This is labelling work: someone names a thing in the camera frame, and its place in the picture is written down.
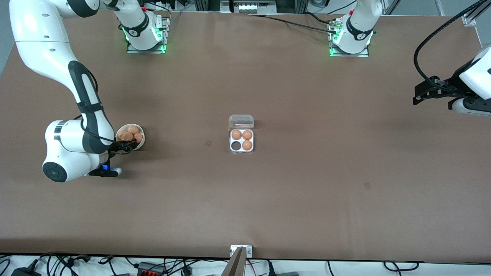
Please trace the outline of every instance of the robotic arm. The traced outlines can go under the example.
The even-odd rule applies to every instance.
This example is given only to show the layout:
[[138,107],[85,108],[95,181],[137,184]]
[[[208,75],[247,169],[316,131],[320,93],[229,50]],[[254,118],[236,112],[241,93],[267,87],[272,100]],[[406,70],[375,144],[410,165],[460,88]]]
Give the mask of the robotic arm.
[[441,81],[432,76],[414,88],[412,103],[432,98],[453,97],[448,109],[458,113],[491,117],[491,45]]
[[[155,14],[144,13],[137,0],[104,3],[116,13],[135,48],[147,50],[160,41],[154,35]],[[74,56],[62,21],[96,14],[99,0],[11,0],[9,9],[22,61],[34,72],[65,85],[82,116],[82,120],[57,120],[47,127],[44,174],[56,182],[89,174],[118,176],[121,169],[108,165],[121,143],[114,142],[114,130],[97,95],[95,79]]]
[[353,12],[340,18],[342,29],[332,43],[346,53],[360,53],[370,43],[373,28],[380,15],[381,0],[358,0]]

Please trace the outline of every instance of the egg carton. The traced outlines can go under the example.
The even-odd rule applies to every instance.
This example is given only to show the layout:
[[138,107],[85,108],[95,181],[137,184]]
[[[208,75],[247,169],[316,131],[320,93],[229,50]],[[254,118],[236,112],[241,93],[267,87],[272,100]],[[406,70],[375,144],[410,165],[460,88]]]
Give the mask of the egg carton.
[[[238,139],[238,140],[235,140],[235,139],[232,138],[232,132],[234,132],[235,130],[238,130],[238,131],[241,132],[241,138]],[[250,150],[245,150],[242,147],[242,144],[246,141],[246,139],[244,139],[244,137],[243,137],[243,134],[247,130],[250,131],[250,132],[252,132],[252,137],[251,137],[251,139],[249,139],[249,141],[252,143],[252,147],[250,148]],[[249,153],[249,154],[251,154],[252,151],[254,150],[254,131],[252,129],[233,129],[232,131],[229,132],[228,141],[229,141],[228,146],[230,148],[230,151],[232,151],[232,153]],[[238,148],[238,149],[234,149],[234,148],[237,148],[235,146],[234,147],[232,146],[232,144],[235,143],[235,142],[240,143],[240,146],[241,147]]]

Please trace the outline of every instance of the table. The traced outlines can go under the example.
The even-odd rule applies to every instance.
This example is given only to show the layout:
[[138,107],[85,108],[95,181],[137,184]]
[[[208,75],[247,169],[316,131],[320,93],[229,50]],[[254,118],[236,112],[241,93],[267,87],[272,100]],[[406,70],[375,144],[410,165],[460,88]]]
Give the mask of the table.
[[[256,258],[488,261],[490,121],[411,101],[414,49],[447,19],[382,17],[369,58],[329,57],[324,33],[240,14],[183,13],[165,55],[125,54],[110,12],[67,20],[113,127],[137,123],[146,142],[111,160],[119,178],[48,180],[46,126],[78,111],[13,49],[0,251],[226,257],[251,244]],[[421,66],[447,78],[479,49],[457,21]],[[232,114],[256,120],[252,155],[227,149]]]

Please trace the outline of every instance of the electrical cable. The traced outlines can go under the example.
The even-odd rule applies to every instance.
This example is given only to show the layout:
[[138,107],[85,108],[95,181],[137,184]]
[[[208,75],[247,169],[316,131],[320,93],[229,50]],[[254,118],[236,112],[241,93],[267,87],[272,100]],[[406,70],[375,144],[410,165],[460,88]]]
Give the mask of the electrical cable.
[[116,274],[114,271],[114,267],[112,267],[111,259],[109,259],[109,267],[111,268],[112,274],[114,274],[114,276],[118,276],[118,274]]
[[270,267],[269,276],[276,276],[276,272],[274,272],[273,263],[270,260],[266,260],[268,262],[268,266]]
[[322,19],[320,19],[319,17],[317,17],[317,15],[315,15],[315,14],[313,14],[313,13],[309,12],[309,11],[304,12],[304,14],[308,14],[308,15],[310,15],[310,16],[312,16],[313,18],[315,18],[315,20],[317,20],[317,21],[319,21],[319,22],[321,22],[321,23],[324,23],[324,24],[329,24],[329,22],[330,22],[330,20],[329,20],[329,21],[326,21],[326,20],[322,20]]
[[313,29],[313,30],[318,30],[318,31],[323,31],[323,32],[328,32],[328,33],[336,33],[336,31],[333,31],[333,30],[327,30],[327,29],[321,29],[321,28],[316,28],[316,27],[312,27],[312,26],[302,25],[302,24],[299,24],[299,23],[287,21],[287,20],[284,20],[284,19],[276,18],[276,17],[268,17],[268,16],[261,16],[261,17],[269,18],[269,19],[273,19],[273,20],[278,20],[278,21],[285,22],[285,23],[288,23],[288,24],[300,26],[302,28]]
[[51,276],[51,273],[50,273],[50,261],[51,261],[51,257],[53,257],[53,254],[50,254],[50,256],[48,257],[48,262],[46,263],[46,274],[48,276]]
[[331,263],[329,262],[329,260],[327,261],[327,267],[329,268],[329,273],[331,273],[331,276],[334,276],[334,273],[332,273]]
[[336,12],[336,11],[338,11],[338,10],[342,10],[342,9],[344,9],[344,8],[347,8],[347,7],[349,7],[349,6],[350,6],[351,4],[353,4],[353,3],[356,3],[356,0],[355,0],[355,1],[353,1],[353,2],[351,2],[351,3],[349,3],[349,4],[347,4],[346,6],[340,7],[340,8],[338,8],[338,9],[335,9],[335,10],[334,10],[334,11],[332,11],[332,12],[328,12],[328,13],[326,13],[326,15],[327,15],[327,14],[331,14],[331,13],[335,13],[335,12]]
[[174,274],[174,273],[176,273],[176,272],[178,272],[178,271],[180,271],[180,270],[184,269],[185,267],[189,267],[190,265],[195,264],[195,263],[197,263],[197,262],[199,262],[199,261],[194,261],[194,262],[191,262],[191,263],[189,263],[189,264],[187,264],[187,265],[185,265],[185,266],[183,266],[183,267],[179,268],[178,270],[173,271],[173,272],[171,272],[171,273],[167,274],[167,276],[170,276],[170,275],[172,275],[172,274]]
[[445,22],[443,25],[441,25],[438,29],[436,29],[434,32],[432,32],[427,38],[425,38],[425,40],[423,40],[423,42],[421,42],[421,44],[419,44],[419,46],[416,48],[416,51],[414,52],[414,57],[413,57],[414,66],[416,67],[416,70],[418,71],[418,73],[426,80],[426,82],[431,84],[434,88],[440,89],[440,90],[445,91],[445,92],[453,92],[454,91],[451,88],[447,88],[447,87],[441,86],[439,84],[436,84],[435,82],[430,80],[430,78],[428,78],[428,76],[426,76],[425,73],[423,73],[423,70],[421,70],[421,68],[419,67],[419,62],[418,62],[419,52],[421,51],[423,46],[425,46],[426,43],[428,43],[428,41],[430,41],[430,39],[432,39],[435,35],[437,35],[443,29],[445,29],[448,25],[450,25],[455,20],[457,20],[458,18],[463,16],[465,13],[469,12],[470,10],[474,9],[477,6],[480,6],[481,4],[483,4],[486,1],[487,0],[479,0],[479,1],[475,2],[474,4],[472,4],[471,6],[469,6],[468,8],[466,8],[465,10],[458,13],[457,15],[455,15],[454,17],[452,17],[451,19],[449,19],[447,22]]
[[60,260],[60,263],[63,265],[63,268],[61,268],[61,271],[60,271],[60,276],[63,275],[63,271],[65,270],[65,268],[68,268],[70,270],[70,273],[72,276],[79,276],[75,271],[73,271],[72,269],[72,266],[68,265],[68,263],[64,260],[64,257],[60,257],[59,255],[57,254],[54,254],[58,260]]
[[[395,267],[396,269],[391,269],[391,268],[388,268],[388,267],[387,267],[387,263],[391,263],[391,264],[393,264],[393,265],[394,265],[394,267]],[[401,271],[413,271],[413,270],[416,270],[416,269],[418,269],[418,267],[419,267],[419,263],[416,263],[416,266],[415,266],[415,267],[413,267],[413,268],[403,268],[403,269],[401,269],[401,268],[399,268],[399,267],[397,266],[397,264],[396,264],[394,261],[384,261],[384,262],[383,262],[383,267],[384,267],[385,269],[389,270],[389,271],[392,271],[392,272],[397,272],[397,273],[399,274],[399,276],[402,276]]]
[[169,24],[169,28],[170,28],[170,26],[172,26],[172,23],[174,23],[174,21],[176,21],[176,19],[177,19],[177,18],[178,18],[178,17],[181,15],[181,13],[182,13],[182,12],[183,12],[185,9],[187,9],[187,8],[189,8],[189,7],[191,7],[191,5],[189,5],[189,4],[188,4],[187,6],[183,7],[183,8],[182,8],[182,9],[179,11],[179,13],[176,15],[176,17],[175,17],[174,19],[172,19],[172,21],[170,22],[170,24]]
[[58,258],[58,263],[56,264],[56,266],[55,266],[55,270],[53,271],[53,275],[54,275],[54,276],[56,276],[56,271],[58,270],[58,267],[60,266],[60,264],[61,264],[61,262],[60,262],[60,260],[59,260],[59,258]]
[[127,261],[127,262],[129,262],[129,263],[130,263],[130,265],[132,265],[134,268],[138,268],[138,266],[137,266],[138,264],[134,264],[134,263],[130,262],[130,260],[128,259],[128,257],[124,257],[124,258],[125,258],[125,259],[126,259],[126,261]]
[[252,265],[249,259],[247,260],[247,262],[249,262],[250,268],[252,269],[252,273],[254,273],[254,276],[257,276],[256,271],[254,270],[254,266]]
[[10,259],[5,259],[5,260],[1,261],[1,262],[0,262],[0,265],[1,265],[1,264],[3,264],[4,262],[7,262],[7,265],[6,265],[6,266],[5,266],[5,268],[4,268],[4,269],[3,269],[3,270],[0,272],[0,276],[2,276],[2,275],[5,273],[5,271],[7,270],[8,266],[10,265]]
[[156,6],[156,7],[162,8],[162,9],[164,9],[164,10],[166,10],[166,11],[170,11],[168,8],[166,8],[166,7],[162,7],[162,6],[157,5],[157,4],[155,4],[155,3],[152,3],[152,2],[145,2],[145,3],[148,3],[148,4],[154,5],[154,6]]

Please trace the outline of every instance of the white bowl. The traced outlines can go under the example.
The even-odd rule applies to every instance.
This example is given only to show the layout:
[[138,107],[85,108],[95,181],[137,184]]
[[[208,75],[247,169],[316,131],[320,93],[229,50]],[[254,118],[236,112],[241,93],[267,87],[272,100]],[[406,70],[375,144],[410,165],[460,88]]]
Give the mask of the white bowl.
[[138,144],[136,146],[136,148],[134,149],[134,150],[137,150],[137,149],[141,148],[141,146],[143,146],[143,143],[145,143],[145,133],[143,132],[143,128],[141,128],[141,126],[139,126],[137,124],[127,124],[127,125],[124,125],[124,126],[120,127],[119,130],[116,132],[116,136],[118,135],[118,133],[120,131],[123,131],[123,130],[124,131],[128,131],[128,128],[131,127],[131,126],[137,126],[140,129],[140,134],[143,135],[143,138],[141,139],[140,144]]

